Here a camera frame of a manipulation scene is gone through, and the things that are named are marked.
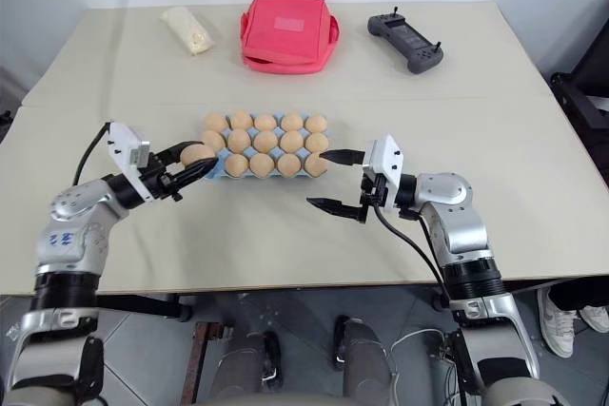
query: blue egg carton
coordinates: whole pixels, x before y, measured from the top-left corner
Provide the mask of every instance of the blue egg carton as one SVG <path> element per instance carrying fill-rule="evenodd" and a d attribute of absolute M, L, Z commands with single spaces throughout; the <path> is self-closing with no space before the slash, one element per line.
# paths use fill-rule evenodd
<path fill-rule="evenodd" d="M 250 113 L 250 116 L 252 117 L 252 119 L 256 119 L 256 114 L 252 114 Z M 277 139 L 279 141 L 281 141 L 282 136 L 285 134 L 285 130 L 283 130 L 282 128 L 280 128 L 279 126 L 281 125 L 281 120 L 284 117 L 283 113 L 273 113 L 272 115 L 275 118 L 275 121 L 277 122 L 277 127 L 275 127 L 273 129 L 273 132 L 275 132 L 275 135 L 277 135 Z M 301 114 L 301 117 L 303 118 L 303 121 L 306 123 L 306 119 L 308 118 L 307 114 Z M 223 130 L 221 132 L 221 135 L 224 137 L 225 139 L 225 143 L 228 140 L 228 135 L 230 135 L 230 132 L 232 132 L 231 128 L 226 128 L 225 130 Z M 254 137 L 256 135 L 258 135 L 261 132 L 261 130 L 257 129 L 256 127 L 251 127 L 247 130 L 247 133 L 249 134 L 249 138 L 251 140 L 251 143 L 254 143 Z M 308 137 L 311 132 L 309 132 L 308 130 L 306 130 L 304 127 L 301 128 L 299 130 L 299 132 L 303 135 L 303 139 L 306 141 L 306 137 Z M 327 130 L 325 130 L 324 132 L 322 132 L 326 137 L 327 137 Z M 254 146 L 249 146 L 246 150 L 244 150 L 244 152 L 242 153 L 244 156 L 247 157 L 248 160 L 250 160 L 252 157 L 254 157 L 256 154 L 258 154 L 259 151 L 257 151 Z M 254 178 L 259 178 L 258 176 L 256 176 L 250 169 L 248 169 L 243 175 L 241 175 L 241 177 L 239 178 L 235 178 L 233 176 L 230 176 L 228 173 L 225 172 L 225 161 L 226 159 L 230 156 L 234 154 L 230 149 L 228 149 L 227 147 L 224 147 L 223 149 L 221 149 L 220 151 L 218 151 L 216 153 L 216 157 L 218 158 L 218 163 L 216 164 L 216 166 L 214 166 L 210 172 L 208 172 L 206 174 L 206 178 L 209 180 L 219 180 L 220 178 L 231 178 L 233 180 L 241 180 L 242 178 L 246 178 L 246 177 L 254 177 Z M 275 146 L 273 147 L 268 153 L 267 153 L 272 159 L 273 162 L 275 164 L 277 164 L 277 161 L 279 160 L 280 157 L 284 156 L 285 154 L 287 154 L 285 151 L 283 151 L 280 147 Z M 305 167 L 305 159 L 311 154 L 311 152 L 309 152 L 305 147 L 301 147 L 299 150 L 297 150 L 294 153 L 296 156 L 298 156 L 298 158 L 301 160 L 301 170 L 296 173 L 296 175 L 293 176 L 293 178 L 296 178 L 298 176 L 304 176 L 307 178 L 313 178 L 313 176 L 309 175 L 304 167 Z M 279 170 L 277 169 L 277 167 L 275 167 L 273 169 L 273 171 L 271 171 L 268 174 L 268 178 L 273 177 L 273 176 L 280 176 L 282 178 L 285 178 L 284 175 L 282 175 Z"/>

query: egg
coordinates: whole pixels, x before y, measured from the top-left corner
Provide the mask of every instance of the egg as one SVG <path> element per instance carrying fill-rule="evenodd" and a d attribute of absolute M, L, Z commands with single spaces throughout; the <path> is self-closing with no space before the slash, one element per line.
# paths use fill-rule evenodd
<path fill-rule="evenodd" d="M 241 154 L 250 146 L 251 139 L 246 131 L 237 128 L 230 132 L 230 135 L 228 135 L 228 149 L 230 149 L 232 152 Z"/>
<path fill-rule="evenodd" d="M 286 132 L 282 135 L 282 139 L 279 142 L 281 149 L 283 149 L 287 153 L 296 152 L 301 147 L 305 140 L 303 140 L 303 135 L 298 130 L 292 130 L 291 132 Z"/>
<path fill-rule="evenodd" d="M 320 157 L 319 152 L 314 152 L 304 160 L 304 170 L 313 178 L 327 171 L 327 160 Z"/>
<path fill-rule="evenodd" d="M 277 126 L 277 121 L 270 114 L 259 114 L 254 119 L 254 126 L 258 130 L 272 130 Z"/>
<path fill-rule="evenodd" d="M 232 129 L 241 128 L 248 130 L 254 125 L 251 116 L 246 111 L 235 111 L 230 115 L 230 127 Z"/>
<path fill-rule="evenodd" d="M 197 143 L 182 149 L 182 152 L 180 153 L 180 162 L 183 166 L 188 166 L 194 162 L 210 157 L 216 157 L 216 153 L 213 152 L 211 146 Z"/>
<path fill-rule="evenodd" d="M 267 153 L 279 143 L 274 132 L 260 132 L 254 137 L 254 147 L 259 152 Z"/>
<path fill-rule="evenodd" d="M 327 120 L 321 114 L 314 114 L 306 118 L 304 128 L 311 133 L 324 132 L 327 129 Z"/>
<path fill-rule="evenodd" d="M 225 137 L 220 135 L 215 130 L 206 130 L 201 135 L 201 141 L 205 145 L 209 145 L 215 152 L 218 152 L 221 149 L 226 147 Z"/>
<path fill-rule="evenodd" d="M 209 113 L 203 120 L 203 124 L 206 130 L 213 130 L 214 132 L 222 132 L 228 128 L 226 116 L 220 113 Z"/>
<path fill-rule="evenodd" d="M 327 137 L 323 135 L 323 133 L 311 133 L 308 137 L 306 137 L 306 142 L 304 142 L 304 147 L 311 152 L 322 152 L 330 146 Z"/>
<path fill-rule="evenodd" d="M 246 156 L 231 154 L 225 160 L 225 172 L 233 178 L 240 178 L 247 171 L 249 162 Z"/>
<path fill-rule="evenodd" d="M 289 113 L 282 118 L 282 129 L 285 131 L 300 130 L 303 125 L 303 118 L 298 113 Z"/>
<path fill-rule="evenodd" d="M 275 168 L 275 163 L 268 154 L 258 153 L 249 160 L 249 169 L 258 178 L 266 178 Z"/>
<path fill-rule="evenodd" d="M 301 160 L 295 154 L 285 154 L 277 161 L 277 169 L 286 178 L 292 178 L 303 166 Z"/>

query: gray tile floor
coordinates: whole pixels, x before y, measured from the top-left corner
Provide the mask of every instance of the gray tile floor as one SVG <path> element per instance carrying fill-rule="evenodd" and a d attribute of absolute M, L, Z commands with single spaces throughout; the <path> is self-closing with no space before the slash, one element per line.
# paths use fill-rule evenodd
<path fill-rule="evenodd" d="M 284 390 L 340 395 L 342 376 L 332 370 L 328 351 L 334 319 L 340 314 L 364 319 L 386 346 L 398 336 L 421 328 L 454 329 L 447 312 L 438 313 L 428 305 L 431 295 L 432 289 L 424 286 L 206 294 L 183 298 L 195 306 L 195 316 L 187 323 L 103 311 L 98 330 L 106 346 L 103 395 L 110 405 L 179 404 L 197 320 L 231 323 L 248 331 L 274 330 L 282 344 Z M 598 404 L 609 378 L 609 335 L 595 333 L 579 323 L 574 356 L 568 360 L 557 358 L 540 340 L 534 295 L 522 294 L 517 300 L 538 352 L 542 379 L 560 387 L 573 406 Z M 0 300 L 3 376 L 14 349 L 10 328 L 28 304 L 26 299 Z M 402 406 L 443 404 L 447 364 L 434 357 L 436 347 L 437 337 L 426 334 L 396 349 Z M 200 402 L 207 398 L 223 351 L 221 341 L 211 342 L 208 347 Z M 470 404 L 477 404 L 477 400 L 471 398 Z"/>

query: pink insulated bag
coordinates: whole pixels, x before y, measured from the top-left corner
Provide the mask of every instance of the pink insulated bag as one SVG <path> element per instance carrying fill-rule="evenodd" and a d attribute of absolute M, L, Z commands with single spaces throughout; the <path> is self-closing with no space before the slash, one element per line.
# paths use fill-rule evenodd
<path fill-rule="evenodd" d="M 254 0 L 241 17 L 244 63 L 258 71 L 320 71 L 338 39 L 325 0 Z"/>

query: gray remote controller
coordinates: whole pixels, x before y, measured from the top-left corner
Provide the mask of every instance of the gray remote controller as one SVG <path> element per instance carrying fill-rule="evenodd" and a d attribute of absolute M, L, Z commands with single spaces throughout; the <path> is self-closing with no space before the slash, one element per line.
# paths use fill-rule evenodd
<path fill-rule="evenodd" d="M 370 17 L 368 32 L 385 38 L 393 45 L 408 60 L 407 67 L 412 73 L 423 73 L 439 64 L 444 57 L 441 42 L 432 45 L 406 23 L 404 17 L 398 14 L 397 7 L 393 13 Z"/>

